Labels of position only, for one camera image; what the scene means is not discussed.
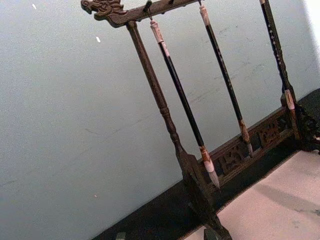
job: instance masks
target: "brush ferrule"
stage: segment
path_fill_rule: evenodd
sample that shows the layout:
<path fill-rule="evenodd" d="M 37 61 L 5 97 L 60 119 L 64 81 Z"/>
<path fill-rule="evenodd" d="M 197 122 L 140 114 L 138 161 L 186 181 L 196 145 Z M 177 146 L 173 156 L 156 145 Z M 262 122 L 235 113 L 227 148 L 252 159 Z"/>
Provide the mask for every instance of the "brush ferrule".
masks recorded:
<path fill-rule="evenodd" d="M 152 21 L 150 22 L 150 27 L 151 27 L 151 29 L 152 29 L 152 31 L 153 31 L 153 34 L 154 34 L 155 39 L 156 39 L 156 42 L 157 42 L 159 45 L 162 46 L 162 48 L 163 48 L 163 50 L 164 50 L 164 52 L 165 52 L 165 55 L 166 55 L 167 57 L 169 57 L 169 56 L 170 56 L 170 53 L 169 53 L 169 51 L 168 51 L 167 45 L 166 45 L 166 43 L 165 43 L 164 37 L 162 36 L 162 33 L 161 33 L 161 31 L 160 31 L 160 28 L 159 28 L 158 23 L 157 23 L 155 20 L 152 20 Z"/>
<path fill-rule="evenodd" d="M 200 6 L 200 14 L 202 16 L 204 25 L 209 26 L 210 25 L 209 15 L 208 15 L 208 11 L 204 5 Z"/>
<path fill-rule="evenodd" d="M 286 104 L 288 105 L 288 108 L 290 110 L 295 110 L 295 103 L 292 98 L 290 90 L 289 89 L 285 90 L 284 94 L 285 94 Z"/>
<path fill-rule="evenodd" d="M 240 125 L 240 130 L 241 130 L 243 140 L 249 144 L 250 143 L 250 135 L 249 135 L 249 132 L 247 130 L 247 127 L 246 127 L 243 119 L 239 122 L 239 125 Z"/>

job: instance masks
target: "wooden brush rack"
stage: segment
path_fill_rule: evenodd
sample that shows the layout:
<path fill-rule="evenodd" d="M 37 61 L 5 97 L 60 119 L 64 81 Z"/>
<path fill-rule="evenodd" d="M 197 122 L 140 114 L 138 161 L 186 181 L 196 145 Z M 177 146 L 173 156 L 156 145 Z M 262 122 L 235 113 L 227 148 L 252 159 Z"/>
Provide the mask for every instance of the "wooden brush rack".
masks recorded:
<path fill-rule="evenodd" d="M 165 96 L 149 60 L 137 26 L 137 22 L 142 19 L 164 14 L 167 11 L 195 2 L 198 1 L 159 0 L 154 2 L 148 11 L 145 11 L 146 6 L 124 10 L 124 6 L 120 4 L 121 0 L 82 0 L 81 7 L 89 14 L 95 11 L 94 18 L 96 20 L 107 20 L 114 28 L 127 27 L 154 99 L 174 144 L 176 157 L 182 170 L 183 180 L 193 209 L 195 209 L 203 224 L 208 226 L 210 231 L 213 231 L 219 237 L 217 239 L 231 240 L 229 232 L 221 225 L 216 215 L 216 209 L 213 207 L 217 196 L 219 196 L 218 189 L 209 181 L 202 160 L 197 160 L 194 155 L 188 154 L 180 142 Z M 290 86 L 290 91 L 294 100 L 296 100 L 292 86 Z M 223 188 L 232 178 L 287 139 L 292 139 L 299 149 L 309 151 L 320 150 L 320 142 L 316 138 L 320 137 L 317 122 L 305 112 L 302 106 L 297 106 L 296 118 L 297 129 L 291 124 L 290 111 L 286 103 L 286 97 L 283 94 L 281 97 L 281 107 L 248 129 L 254 150 L 253 157 L 249 156 L 240 134 L 212 151 L 210 156 L 216 168 L 221 187 Z M 295 131 L 300 135 L 300 141 L 294 140 Z"/>

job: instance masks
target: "metal hook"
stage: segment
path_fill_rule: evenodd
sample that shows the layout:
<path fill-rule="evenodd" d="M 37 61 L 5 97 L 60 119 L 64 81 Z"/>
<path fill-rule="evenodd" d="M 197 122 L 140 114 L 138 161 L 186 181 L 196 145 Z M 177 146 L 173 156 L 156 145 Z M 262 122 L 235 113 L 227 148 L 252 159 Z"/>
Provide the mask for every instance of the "metal hook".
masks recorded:
<path fill-rule="evenodd" d="M 146 2 L 146 4 L 145 4 L 145 7 L 144 7 L 143 11 L 148 14 L 149 18 L 150 18 L 151 21 L 152 21 L 153 19 L 152 19 L 151 12 L 150 12 L 150 7 L 151 7 L 151 5 L 152 5 L 152 1 L 151 1 L 151 0 L 148 0 L 148 1 Z"/>

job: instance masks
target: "black brush handle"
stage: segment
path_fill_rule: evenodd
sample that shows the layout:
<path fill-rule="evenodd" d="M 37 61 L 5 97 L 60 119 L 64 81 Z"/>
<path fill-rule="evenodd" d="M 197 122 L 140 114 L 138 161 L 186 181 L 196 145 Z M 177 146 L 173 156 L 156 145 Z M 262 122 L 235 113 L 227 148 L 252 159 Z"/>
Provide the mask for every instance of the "black brush handle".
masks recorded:
<path fill-rule="evenodd" d="M 211 41 L 211 44 L 212 44 L 216 59 L 218 60 L 218 63 L 219 63 L 220 69 L 221 69 L 221 73 L 223 75 L 223 79 L 224 79 L 226 87 L 228 89 L 228 92 L 229 92 L 229 95 L 230 95 L 230 98 L 231 98 L 231 101 L 232 101 L 232 105 L 233 105 L 236 117 L 237 117 L 238 121 L 240 122 L 243 119 L 243 117 L 242 117 L 242 114 L 241 114 L 241 111 L 240 111 L 240 108 L 239 108 L 239 104 L 238 104 L 238 101 L 237 101 L 237 97 L 236 97 L 234 88 L 232 86 L 232 83 L 231 83 L 231 80 L 230 80 L 230 77 L 229 77 L 229 74 L 228 74 L 228 70 L 227 70 L 225 61 L 224 61 L 224 59 L 222 57 L 222 54 L 221 54 L 221 51 L 220 51 L 216 36 L 214 34 L 214 31 L 212 29 L 211 24 L 206 25 L 205 28 L 206 28 L 206 31 L 207 31 L 208 36 L 210 38 L 210 41 Z"/>
<path fill-rule="evenodd" d="M 175 69 L 175 66 L 171 60 L 171 57 L 170 57 L 170 54 L 169 54 L 169 51 L 167 49 L 167 46 L 166 46 L 166 43 L 163 39 L 163 36 L 158 28 L 158 23 L 154 20 L 151 21 L 151 28 L 153 30 L 153 33 L 156 37 L 156 40 L 158 42 L 158 45 L 161 49 L 161 53 L 163 55 L 163 58 L 164 58 L 164 61 L 165 61 L 165 64 L 170 72 L 170 75 L 171 75 L 171 78 L 173 80 L 173 83 L 174 83 L 174 86 L 175 86 L 175 89 L 179 95 L 179 98 L 181 100 L 181 103 L 183 105 L 183 108 L 184 108 L 184 111 L 186 113 L 186 116 L 189 120 L 189 123 L 191 125 L 191 128 L 192 128 L 192 131 L 193 131 L 193 134 L 195 136 L 195 139 L 196 139 L 196 142 L 198 144 L 199 147 L 203 147 L 204 146 L 204 141 L 203 141 L 203 138 L 200 134 L 200 131 L 199 131 L 199 128 L 198 128 L 198 125 L 196 123 L 196 120 L 195 120 L 195 117 L 192 113 L 192 110 L 190 108 L 190 105 L 189 105 L 189 102 L 188 102 L 188 99 L 187 99 L 187 96 L 185 94 L 185 91 L 181 85 L 181 82 L 180 82 L 180 79 L 178 77 L 178 74 L 177 74 L 177 71 Z"/>
<path fill-rule="evenodd" d="M 275 20 L 271 11 L 271 7 L 268 0 L 260 0 L 261 8 L 265 20 L 265 24 L 269 33 L 273 53 L 276 59 L 276 64 L 280 73 L 284 90 L 290 89 L 290 83 L 288 80 L 288 73 L 286 64 L 284 61 L 280 40 L 277 33 Z"/>

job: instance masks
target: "gray wall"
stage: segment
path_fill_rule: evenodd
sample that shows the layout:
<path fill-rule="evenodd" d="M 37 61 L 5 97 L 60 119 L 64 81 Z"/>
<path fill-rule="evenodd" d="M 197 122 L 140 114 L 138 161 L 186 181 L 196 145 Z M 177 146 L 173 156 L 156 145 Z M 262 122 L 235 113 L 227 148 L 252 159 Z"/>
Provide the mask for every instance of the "gray wall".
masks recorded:
<path fill-rule="evenodd" d="M 129 33 L 95 21 L 79 2 L 0 4 L 3 240 L 88 240 L 182 179 Z M 144 2 L 123 0 L 127 8 Z M 250 126 L 277 109 L 281 95 L 259 1 L 205 4 Z M 304 6 L 271 4 L 301 98 L 320 87 Z M 239 128 L 198 5 L 155 19 L 213 150 Z M 181 141 L 199 157 L 149 20 L 138 26 Z"/>

